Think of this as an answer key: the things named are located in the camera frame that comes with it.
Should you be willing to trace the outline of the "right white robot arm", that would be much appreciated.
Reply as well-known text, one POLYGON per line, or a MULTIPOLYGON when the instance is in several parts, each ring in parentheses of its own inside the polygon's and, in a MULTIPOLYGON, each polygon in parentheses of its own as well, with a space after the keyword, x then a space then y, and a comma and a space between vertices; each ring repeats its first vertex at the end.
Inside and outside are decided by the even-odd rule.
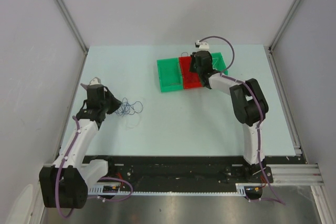
POLYGON ((258 81, 254 78, 240 81, 215 70, 213 58, 205 50, 191 54, 190 72, 198 75, 202 86, 221 91, 231 98, 234 115, 244 133, 243 179, 254 183, 261 175, 267 177, 261 130, 269 106, 258 81))

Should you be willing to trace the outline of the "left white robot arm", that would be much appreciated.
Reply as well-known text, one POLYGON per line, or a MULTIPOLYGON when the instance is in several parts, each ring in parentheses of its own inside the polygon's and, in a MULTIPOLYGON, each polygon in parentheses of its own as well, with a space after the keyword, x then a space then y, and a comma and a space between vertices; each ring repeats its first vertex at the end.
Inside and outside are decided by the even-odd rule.
POLYGON ((88 190, 99 179, 110 182, 116 175, 116 169, 103 159, 93 160, 86 167, 82 162, 106 116, 118 110, 121 101, 102 84, 89 84, 85 89, 87 98, 73 116, 76 127, 69 142, 56 160, 39 172, 47 208, 81 209, 87 201, 88 190))

